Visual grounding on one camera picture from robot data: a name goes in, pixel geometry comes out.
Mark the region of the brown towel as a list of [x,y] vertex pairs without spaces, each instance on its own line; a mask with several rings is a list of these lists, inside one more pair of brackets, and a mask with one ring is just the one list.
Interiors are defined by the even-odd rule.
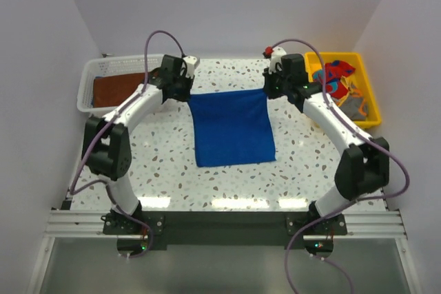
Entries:
[[115,76],[103,76],[95,81],[94,107],[117,107],[143,84],[145,74],[132,73]]

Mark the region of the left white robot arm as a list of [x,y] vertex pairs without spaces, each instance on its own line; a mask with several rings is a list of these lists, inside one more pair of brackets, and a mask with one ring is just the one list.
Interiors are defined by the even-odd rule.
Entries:
[[83,136],[81,165],[104,184],[111,211],[103,216],[106,233],[147,232],[142,206],[130,182],[130,135],[141,121],[166,100],[186,102],[200,60],[196,56],[165,55],[161,65],[117,108],[103,117],[91,116]]

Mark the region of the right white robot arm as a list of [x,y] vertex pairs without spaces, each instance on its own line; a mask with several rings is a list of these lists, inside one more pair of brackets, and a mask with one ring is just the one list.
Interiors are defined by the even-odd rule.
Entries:
[[270,99],[286,96],[300,113],[321,127],[340,154],[334,186],[309,204],[305,218],[310,231],[324,233],[331,226],[329,213],[389,184],[389,157],[372,146],[375,143],[388,151],[389,144],[360,129],[330,95],[323,94],[319,82],[309,81],[303,55],[276,47],[265,51],[264,57],[269,59],[269,67],[263,72],[266,95]]

